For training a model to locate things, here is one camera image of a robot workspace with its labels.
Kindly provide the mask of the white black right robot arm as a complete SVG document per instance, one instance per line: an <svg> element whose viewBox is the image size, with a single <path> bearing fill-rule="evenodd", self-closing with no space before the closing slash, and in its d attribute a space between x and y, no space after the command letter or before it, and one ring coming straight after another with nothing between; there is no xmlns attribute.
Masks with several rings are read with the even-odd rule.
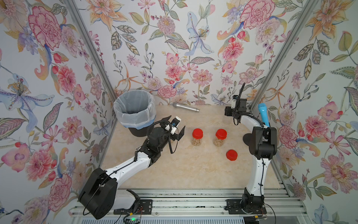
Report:
<svg viewBox="0 0 358 224"><path fill-rule="evenodd" d="M270 126L264 103L258 106L259 119L248 111L246 102L246 99L235 95L231 106L225 108L225 115L233 117L251 131L243 136L243 141L253 159L252 174L240 202L241 209L250 213L265 207L264 182L268 166L277 153L277 129Z"/></svg>

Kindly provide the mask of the black bin with white liner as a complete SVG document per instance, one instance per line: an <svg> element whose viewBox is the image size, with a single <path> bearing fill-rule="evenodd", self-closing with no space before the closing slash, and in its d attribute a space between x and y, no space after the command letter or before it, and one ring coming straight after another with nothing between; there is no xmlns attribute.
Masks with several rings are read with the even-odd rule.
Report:
<svg viewBox="0 0 358 224"><path fill-rule="evenodd" d="M145 137L156 118L155 98L144 90L132 90L114 102L117 120L136 137Z"/></svg>

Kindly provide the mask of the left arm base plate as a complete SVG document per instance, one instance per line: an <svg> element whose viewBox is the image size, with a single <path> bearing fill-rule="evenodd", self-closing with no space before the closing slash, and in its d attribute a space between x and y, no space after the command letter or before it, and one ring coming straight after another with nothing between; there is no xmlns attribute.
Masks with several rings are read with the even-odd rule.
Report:
<svg viewBox="0 0 358 224"><path fill-rule="evenodd" d="M153 209L153 200L140 199L135 201L129 209L117 209L114 210L114 215L151 215Z"/></svg>

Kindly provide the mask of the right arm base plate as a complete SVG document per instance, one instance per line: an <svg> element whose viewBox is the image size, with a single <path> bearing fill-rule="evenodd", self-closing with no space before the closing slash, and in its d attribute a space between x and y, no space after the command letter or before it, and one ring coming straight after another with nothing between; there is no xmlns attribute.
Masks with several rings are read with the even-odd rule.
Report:
<svg viewBox="0 0 358 224"><path fill-rule="evenodd" d="M244 205L241 199L227 199L225 211L230 215L266 215L266 207L264 205Z"/></svg>

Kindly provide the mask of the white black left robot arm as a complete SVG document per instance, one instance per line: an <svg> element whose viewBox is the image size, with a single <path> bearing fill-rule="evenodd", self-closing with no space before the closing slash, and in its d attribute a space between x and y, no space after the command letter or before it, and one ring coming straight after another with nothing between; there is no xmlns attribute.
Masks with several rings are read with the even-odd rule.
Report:
<svg viewBox="0 0 358 224"><path fill-rule="evenodd" d="M180 141L185 134L184 129L177 132L180 122L178 116L154 122L148 127L145 141L136 148L132 158L107 170L95 169L79 195L79 202L84 206L83 215L91 214L99 220L111 210L119 210L126 216L141 212L140 197L133 190L118 188L138 172L156 163L166 146L174 154L172 142Z"/></svg>

